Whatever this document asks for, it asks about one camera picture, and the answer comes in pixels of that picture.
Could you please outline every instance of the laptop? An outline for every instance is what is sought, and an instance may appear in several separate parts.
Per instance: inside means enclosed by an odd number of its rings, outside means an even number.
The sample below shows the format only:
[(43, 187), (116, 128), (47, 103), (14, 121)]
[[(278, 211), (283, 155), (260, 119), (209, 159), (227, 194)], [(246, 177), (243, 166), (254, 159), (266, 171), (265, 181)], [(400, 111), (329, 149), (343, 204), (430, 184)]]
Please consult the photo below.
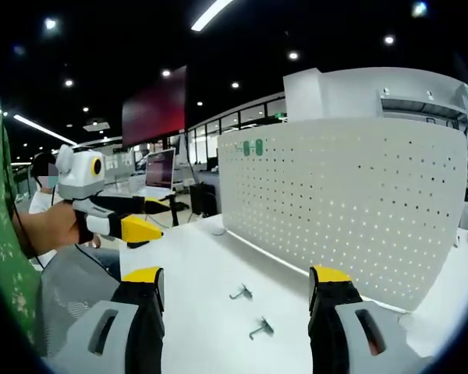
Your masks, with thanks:
[(175, 149), (162, 150), (147, 156), (146, 178), (139, 196), (164, 199), (173, 193)]

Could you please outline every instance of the office desk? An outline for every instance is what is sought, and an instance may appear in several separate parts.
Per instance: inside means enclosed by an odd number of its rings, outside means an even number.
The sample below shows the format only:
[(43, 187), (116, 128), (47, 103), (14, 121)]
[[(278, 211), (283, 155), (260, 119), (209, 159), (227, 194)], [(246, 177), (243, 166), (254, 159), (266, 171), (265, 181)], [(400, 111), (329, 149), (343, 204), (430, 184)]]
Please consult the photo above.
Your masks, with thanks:
[[(308, 277), (228, 233), (215, 236), (223, 231), (218, 215), (121, 251), (123, 276), (165, 269), (163, 372), (311, 374)], [(436, 355), (468, 310), (468, 242), (464, 231), (459, 236), (425, 300), (400, 318), (407, 342), (422, 356)], [(229, 298), (242, 283), (252, 301)], [(262, 316), (274, 336), (261, 333), (251, 341), (248, 333)]]

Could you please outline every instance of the green sticker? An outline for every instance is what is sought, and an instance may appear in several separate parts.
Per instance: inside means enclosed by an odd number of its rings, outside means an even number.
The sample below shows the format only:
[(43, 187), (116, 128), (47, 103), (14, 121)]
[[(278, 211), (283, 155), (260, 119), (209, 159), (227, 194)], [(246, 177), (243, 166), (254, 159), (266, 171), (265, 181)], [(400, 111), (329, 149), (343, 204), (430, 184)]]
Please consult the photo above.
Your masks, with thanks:
[(250, 142), (245, 140), (243, 142), (243, 149), (244, 149), (244, 155), (245, 156), (250, 156)]
[(255, 152), (257, 153), (257, 156), (264, 154), (264, 142), (262, 139), (257, 139), (255, 142)]

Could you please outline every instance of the metal hook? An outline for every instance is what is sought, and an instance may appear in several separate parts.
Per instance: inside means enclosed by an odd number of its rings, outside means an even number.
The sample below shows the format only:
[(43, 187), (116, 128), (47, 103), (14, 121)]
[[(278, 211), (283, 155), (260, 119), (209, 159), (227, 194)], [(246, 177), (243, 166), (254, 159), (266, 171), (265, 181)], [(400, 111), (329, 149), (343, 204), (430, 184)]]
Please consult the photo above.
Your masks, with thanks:
[(249, 300), (251, 300), (253, 298), (253, 293), (248, 289), (246, 288), (246, 286), (244, 284), (241, 284), (243, 286), (243, 290), (235, 295), (235, 296), (232, 296), (232, 295), (229, 295), (229, 297), (231, 298), (231, 300), (236, 300), (237, 298), (239, 298), (240, 296), (245, 296), (246, 298), (248, 298)]
[(274, 334), (274, 329), (272, 328), (271, 325), (268, 324), (267, 320), (264, 317), (262, 317), (261, 327), (250, 333), (250, 339), (253, 340), (254, 339), (253, 335), (261, 331), (264, 331), (270, 336)]

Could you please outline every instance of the black ceiling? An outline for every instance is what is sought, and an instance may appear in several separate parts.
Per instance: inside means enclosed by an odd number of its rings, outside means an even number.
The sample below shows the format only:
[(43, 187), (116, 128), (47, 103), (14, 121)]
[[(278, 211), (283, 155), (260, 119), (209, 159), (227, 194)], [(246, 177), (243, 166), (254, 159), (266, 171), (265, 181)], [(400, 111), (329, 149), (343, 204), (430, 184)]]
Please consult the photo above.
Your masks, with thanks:
[[(81, 143), (101, 138), (81, 128), (93, 120), (109, 122), (105, 136), (121, 135), (122, 102), (160, 79), (162, 69), (182, 65), (187, 125), (282, 91), (284, 75), (310, 67), (404, 66), (468, 83), (465, 1), (428, 2), (428, 17), (414, 19), (411, 1), (234, 0), (203, 32), (190, 31), (213, 1), (0, 4), (2, 107)], [(45, 34), (46, 17), (58, 21), (56, 35)], [(391, 47), (383, 44), (386, 34), (395, 35)], [(299, 61), (287, 59), (292, 50)], [(74, 81), (69, 89), (67, 78)], [(60, 145), (11, 116), (5, 123), (13, 160)]]

